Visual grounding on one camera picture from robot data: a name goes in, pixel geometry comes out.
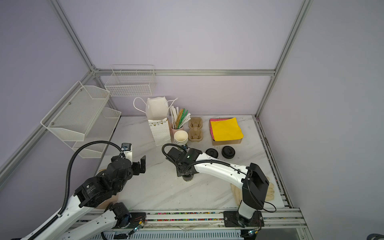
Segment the black paper cup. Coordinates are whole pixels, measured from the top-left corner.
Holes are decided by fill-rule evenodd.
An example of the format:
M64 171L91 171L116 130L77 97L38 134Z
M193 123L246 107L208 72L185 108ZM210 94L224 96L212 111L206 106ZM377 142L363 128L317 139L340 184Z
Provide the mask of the black paper cup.
M189 182L194 178L194 175L184 175L182 178L185 182Z

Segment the stack of green paper cups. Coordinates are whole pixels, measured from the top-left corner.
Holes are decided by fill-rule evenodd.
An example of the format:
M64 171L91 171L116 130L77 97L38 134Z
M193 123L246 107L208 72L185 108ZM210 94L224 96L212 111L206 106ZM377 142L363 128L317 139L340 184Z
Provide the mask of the stack of green paper cups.
M175 132L175 134L174 134L175 144L180 145L180 146L186 145L188 140L189 140L189 135L186 131L179 130L179 131Z

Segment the single black cup lid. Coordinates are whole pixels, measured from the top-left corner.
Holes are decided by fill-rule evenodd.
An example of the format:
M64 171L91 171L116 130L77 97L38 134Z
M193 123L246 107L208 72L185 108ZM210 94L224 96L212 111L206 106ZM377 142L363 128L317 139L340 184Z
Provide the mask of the single black cup lid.
M209 148L205 152L208 156L217 159L219 157L219 152L216 149Z

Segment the stack of black cup lids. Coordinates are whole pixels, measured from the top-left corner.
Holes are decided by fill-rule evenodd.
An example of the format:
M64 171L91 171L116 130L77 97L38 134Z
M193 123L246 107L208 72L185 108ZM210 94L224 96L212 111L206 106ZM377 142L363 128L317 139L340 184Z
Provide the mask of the stack of black cup lids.
M231 146L224 146L222 148L222 156L225 159L233 159L236 154L236 151L233 147Z

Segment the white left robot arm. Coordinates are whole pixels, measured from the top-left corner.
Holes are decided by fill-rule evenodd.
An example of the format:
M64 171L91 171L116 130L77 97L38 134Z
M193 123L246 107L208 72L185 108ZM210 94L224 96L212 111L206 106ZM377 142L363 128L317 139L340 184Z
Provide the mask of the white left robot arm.
M78 154L87 147L106 144L119 150L112 157L107 168L80 185L73 194L70 192L71 173ZM26 240L86 240L103 234L113 228L130 229L129 236L142 229L146 214L134 217L124 203L110 203L105 212L96 219L73 230L71 226L81 217L121 192L133 176L146 172L146 157L132 162L132 145L121 146L109 141L93 141L75 151L70 159L66 173L65 197L62 207L36 230L25 236Z

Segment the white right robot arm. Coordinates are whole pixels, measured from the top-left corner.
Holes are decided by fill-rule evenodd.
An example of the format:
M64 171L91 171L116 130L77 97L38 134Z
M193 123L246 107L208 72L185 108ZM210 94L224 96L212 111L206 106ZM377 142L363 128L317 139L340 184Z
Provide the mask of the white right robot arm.
M207 174L240 189L243 198L236 213L236 226L250 226L254 214L264 209L270 183L257 164L230 164L200 150L176 144L163 145L162 153L176 167L177 176L186 182L191 181L195 174Z

